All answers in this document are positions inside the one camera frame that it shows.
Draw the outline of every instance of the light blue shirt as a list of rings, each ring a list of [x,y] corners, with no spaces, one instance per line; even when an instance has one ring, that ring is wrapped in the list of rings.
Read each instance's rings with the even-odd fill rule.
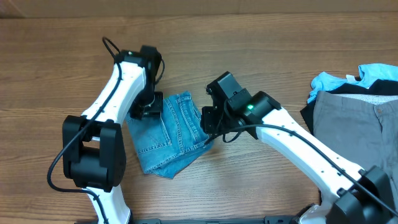
[[[347,78],[338,78],[322,72],[312,80],[311,87],[313,90],[310,92],[310,98],[307,102],[313,101],[317,97],[318,91],[332,91],[344,83],[369,88],[378,79],[398,81],[398,67],[393,65],[373,63],[360,65],[358,69],[361,81],[356,81],[352,75],[347,75]]]

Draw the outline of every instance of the gray pants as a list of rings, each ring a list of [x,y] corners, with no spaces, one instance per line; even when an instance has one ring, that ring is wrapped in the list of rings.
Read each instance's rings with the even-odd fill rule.
[[[374,104],[321,91],[313,114],[314,136],[364,169],[376,165],[391,178],[398,208],[398,100]]]

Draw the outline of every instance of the blue cloth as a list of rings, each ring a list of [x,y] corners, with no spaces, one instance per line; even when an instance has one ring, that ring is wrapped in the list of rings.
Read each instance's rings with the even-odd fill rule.
[[[332,91],[342,86],[344,83],[369,88],[378,79],[398,81],[398,67],[396,66],[373,63],[369,65],[360,65],[358,68],[361,81],[356,81],[353,78],[350,80],[338,78],[326,72],[322,72],[312,80],[311,87],[313,90],[310,92],[310,98],[307,102],[313,101],[317,97],[318,91]]]
[[[213,142],[200,127],[200,112],[191,94],[184,92],[163,100],[160,118],[141,121],[126,116],[127,126],[145,174],[173,178],[208,151]]]

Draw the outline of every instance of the pile of clothes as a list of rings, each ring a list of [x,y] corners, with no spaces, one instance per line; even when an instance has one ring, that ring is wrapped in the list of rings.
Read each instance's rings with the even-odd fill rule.
[[[382,168],[398,207],[398,67],[360,65],[345,79],[322,72],[311,87],[301,110],[310,132],[364,169]]]

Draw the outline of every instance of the wood grain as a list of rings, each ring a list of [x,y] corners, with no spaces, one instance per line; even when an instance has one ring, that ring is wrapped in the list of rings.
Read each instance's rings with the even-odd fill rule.
[[[209,17],[21,19],[0,22],[0,223],[73,223],[95,213],[86,195],[54,192],[48,166],[61,150],[61,125],[89,107],[108,81],[105,35],[120,48],[154,45],[166,62],[158,89],[191,91],[226,70],[252,94],[264,90],[303,125],[310,82],[322,71],[398,59],[398,13],[268,14]],[[295,214],[318,200],[313,183],[277,151],[243,134],[174,180],[144,175],[126,126],[124,197],[136,218],[259,218]],[[73,187],[62,164],[55,184]]]
[[[25,15],[11,0],[0,1],[0,18],[22,18]]]
[[[25,18],[184,16],[303,12],[396,12],[392,0],[2,0]]]

